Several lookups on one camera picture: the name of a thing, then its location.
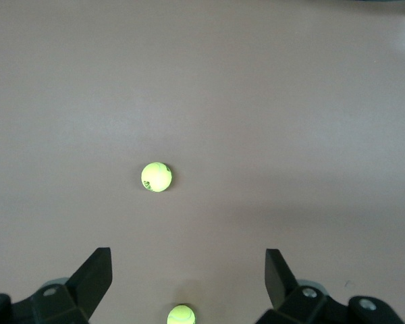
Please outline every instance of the screw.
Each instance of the screw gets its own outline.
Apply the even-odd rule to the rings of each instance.
[[[305,288],[303,289],[303,294],[309,298],[315,298],[318,296],[317,292],[314,291],[312,288]]]
[[[363,307],[367,311],[374,311],[375,309],[377,309],[377,305],[375,305],[369,299],[364,299],[364,298],[360,299],[360,301],[358,303],[360,304],[361,307]]]
[[[47,290],[45,290],[45,291],[43,292],[43,296],[44,296],[44,297],[52,296],[52,295],[54,295],[56,292],[57,292],[57,288],[49,288],[49,289],[47,289]]]

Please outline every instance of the floor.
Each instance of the floor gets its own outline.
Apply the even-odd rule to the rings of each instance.
[[[0,292],[100,246],[92,324],[255,323],[266,248],[405,321],[405,1],[0,1]]]

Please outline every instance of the ball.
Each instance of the ball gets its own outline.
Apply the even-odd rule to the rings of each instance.
[[[161,192],[169,187],[173,175],[171,170],[161,162],[147,165],[141,173],[141,182],[147,190]]]
[[[195,314],[186,305],[178,305],[169,312],[167,324],[195,324]]]

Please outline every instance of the tennis ball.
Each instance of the tennis ball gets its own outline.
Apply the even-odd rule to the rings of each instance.
[[[141,173],[141,182],[147,190],[160,192],[169,187],[172,180],[171,170],[163,163],[153,162]]]
[[[195,324],[195,314],[186,305],[178,305],[169,312],[167,324]]]

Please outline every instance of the bolt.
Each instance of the bolt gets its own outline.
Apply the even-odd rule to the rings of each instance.
[[[312,288],[305,288],[303,289],[303,294],[309,298],[315,298],[318,296],[317,292],[314,291]]]
[[[44,296],[44,297],[52,296],[52,295],[54,295],[56,292],[57,292],[57,288],[49,288],[49,289],[47,289],[47,290],[45,290],[45,291],[43,292],[43,296]]]
[[[360,301],[358,303],[360,304],[361,307],[363,307],[367,311],[374,311],[375,309],[377,309],[377,305],[375,305],[369,299],[365,299],[365,298],[360,299]]]

